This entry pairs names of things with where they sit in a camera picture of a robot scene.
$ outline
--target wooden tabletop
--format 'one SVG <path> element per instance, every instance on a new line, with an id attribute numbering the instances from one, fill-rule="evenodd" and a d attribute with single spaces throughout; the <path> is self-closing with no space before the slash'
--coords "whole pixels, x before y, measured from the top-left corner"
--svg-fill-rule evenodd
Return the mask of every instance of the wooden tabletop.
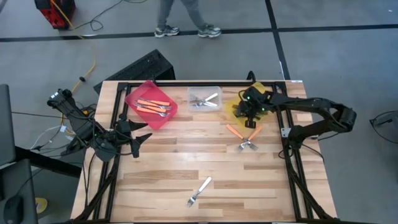
<path id="1" fill-rule="evenodd" d="M 104 82 L 95 119 L 109 127 L 118 82 Z M 305 98 L 301 82 L 286 82 L 289 96 Z M 223 101 L 237 96 L 245 87 L 221 87 Z M 187 107 L 187 87 L 161 87 L 178 104 L 174 118 L 160 130 L 149 127 L 134 131 L 134 136 L 153 135 L 141 146 L 140 157 L 122 156 L 112 211 L 112 222 L 271 222 L 294 221 L 294 211 L 276 114 L 261 120 L 264 129 L 252 140 L 257 151 L 237 151 L 241 140 L 227 124 L 237 127 L 224 111 L 192 113 Z M 312 123 L 309 113 L 292 111 L 295 124 Z M 128 118 L 142 122 L 128 110 Z M 252 130 L 241 131 L 249 136 Z M 317 141 L 305 144 L 319 151 Z M 123 152 L 129 152 L 124 146 Z M 336 216 L 333 199 L 322 159 L 301 149 L 303 168 L 309 191 L 327 213 Z M 85 157 L 87 170 L 94 150 Z M 97 191 L 102 162 L 94 159 L 90 174 L 89 198 Z M 211 176 L 213 181 L 191 208 L 188 199 Z M 298 190 L 302 216 L 302 195 Z M 100 217 L 104 217 L 108 193 L 103 197 Z M 72 218 L 84 208 L 85 188 L 80 177 Z"/>

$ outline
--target yellow cable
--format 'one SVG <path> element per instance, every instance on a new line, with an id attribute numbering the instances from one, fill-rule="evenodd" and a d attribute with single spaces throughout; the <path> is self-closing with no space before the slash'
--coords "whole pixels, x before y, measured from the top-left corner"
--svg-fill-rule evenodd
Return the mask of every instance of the yellow cable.
<path id="1" fill-rule="evenodd" d="M 69 26 L 74 30 L 75 27 L 73 26 L 72 22 L 70 22 L 70 20 L 69 20 L 68 17 L 65 15 L 65 13 L 63 13 L 62 9 L 57 5 L 57 3 L 55 3 L 54 0 L 51 0 L 51 1 L 52 1 L 52 3 L 54 4 L 54 6 L 58 9 L 58 11 L 60 11 L 62 17 L 69 23 Z M 78 36 L 80 39 L 85 40 L 84 37 L 82 37 L 82 36 L 80 36 L 80 35 L 77 35 L 77 36 Z M 93 48 L 93 52 L 94 52 L 94 54 L 93 54 L 93 55 L 94 55 L 93 65 L 92 65 L 91 68 L 86 72 L 86 74 L 83 75 L 83 78 L 86 78 L 86 77 L 94 70 L 95 65 L 96 65 L 96 57 L 95 57 L 95 51 L 94 51 L 94 46 L 93 46 L 93 45 L 92 45 L 92 48 Z M 80 85 L 80 83 L 81 83 L 81 80 L 79 80 L 79 81 L 76 83 L 76 85 L 73 87 L 72 93 L 77 89 L 77 87 Z M 61 125 L 63 125 L 63 114 L 61 115 Z M 73 133 L 71 133 L 71 132 L 68 131 L 68 130 L 66 130 L 66 132 L 67 132 L 68 134 L 73 135 Z"/>

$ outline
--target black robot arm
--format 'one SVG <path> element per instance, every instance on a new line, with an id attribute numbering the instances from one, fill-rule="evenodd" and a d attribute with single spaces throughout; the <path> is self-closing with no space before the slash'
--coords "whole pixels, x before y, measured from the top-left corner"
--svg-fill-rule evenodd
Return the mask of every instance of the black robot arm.
<path id="1" fill-rule="evenodd" d="M 123 144 L 130 144 L 131 153 L 122 154 L 122 156 L 132 154 L 134 158 L 139 157 L 140 145 L 151 136 L 151 134 L 146 134 L 133 139 L 131 131 L 143 128 L 147 124 L 127 120 L 125 114 L 119 116 L 113 130 L 105 130 L 94 118 L 86 117 L 76 106 L 70 90 L 58 90 L 50 97 L 47 104 L 69 119 L 72 130 L 76 134 L 67 149 L 76 151 L 92 147 L 98 158 L 104 162 L 110 161 L 118 153 L 118 146 Z"/>
<path id="2" fill-rule="evenodd" d="M 304 139 L 310 136 L 321 135 L 329 131 L 337 133 L 350 132 L 356 119 L 356 113 L 351 108 L 328 99 L 291 98 L 271 91 L 260 93 L 253 86 L 244 91 L 237 112 L 241 113 L 244 111 L 244 114 L 248 117 L 246 126 L 255 128 L 256 124 L 252 119 L 258 114 L 262 114 L 265 111 L 283 110 L 316 113 L 323 117 L 322 121 L 304 127 L 295 125 L 290 129 L 287 140 L 294 149 L 300 149 Z"/>
<path id="3" fill-rule="evenodd" d="M 321 135 L 329 131 L 347 133 L 353 129 L 356 113 L 351 109 L 324 98 L 291 98 L 280 93 L 265 92 L 264 106 L 272 112 L 276 110 L 297 110 L 316 113 L 323 120 L 308 126 L 295 125 L 288 135 L 288 142 L 292 148 L 299 149 L 303 141 L 310 137 Z"/>

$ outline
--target red plastic bin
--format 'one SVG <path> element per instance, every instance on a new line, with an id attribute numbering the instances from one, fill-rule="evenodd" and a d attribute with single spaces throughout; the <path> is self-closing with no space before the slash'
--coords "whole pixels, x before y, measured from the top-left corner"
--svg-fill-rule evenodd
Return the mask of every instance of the red plastic bin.
<path id="1" fill-rule="evenodd" d="M 172 109 L 167 111 L 169 115 L 166 117 L 162 117 L 158 114 L 141 112 L 137 110 L 136 106 L 134 106 L 134 102 L 139 98 L 169 102 Z M 178 109 L 177 104 L 150 80 L 145 81 L 142 85 L 136 88 L 125 98 L 124 101 L 148 124 L 150 128 L 154 130 L 158 130 L 168 122 L 169 119 L 177 113 Z"/>

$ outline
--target floor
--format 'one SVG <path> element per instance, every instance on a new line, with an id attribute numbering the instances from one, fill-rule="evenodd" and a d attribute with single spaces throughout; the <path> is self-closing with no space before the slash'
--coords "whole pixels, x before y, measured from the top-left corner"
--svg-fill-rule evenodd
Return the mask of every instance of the floor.
<path id="1" fill-rule="evenodd" d="M 72 22 L 81 24 L 119 0 L 75 1 Z M 398 149 L 377 136 L 369 119 L 396 110 L 398 103 L 397 1 L 201 0 L 203 17 L 226 33 L 214 40 L 199 39 L 193 32 L 164 39 L 150 37 L 156 0 L 122 2 L 98 19 L 104 25 L 99 31 L 84 26 L 62 32 L 51 28 L 33 1 L 5 2 L 0 9 L 0 83 L 10 86 L 13 111 L 59 116 L 46 105 L 47 98 L 58 88 L 74 86 L 90 68 L 93 51 L 96 68 L 75 94 L 83 105 L 96 103 L 93 85 L 154 49 L 172 63 L 179 80 L 244 79 L 250 70 L 258 79 L 303 80 L 308 96 L 344 103 L 358 114 L 351 133 L 321 142 L 338 216 L 357 222 L 396 223 Z M 180 1 L 169 23 L 182 31 L 195 30 Z M 96 36 L 93 40 L 56 38 L 77 34 Z M 16 144 L 30 148 L 40 133 L 59 121 L 13 114 Z M 398 140 L 389 124 L 380 132 Z M 68 141 L 60 134 L 49 146 Z M 61 159 L 81 162 L 82 154 Z M 50 202 L 40 223 L 68 219 L 76 185 L 73 178 L 47 171 L 35 177 L 36 196 Z"/>

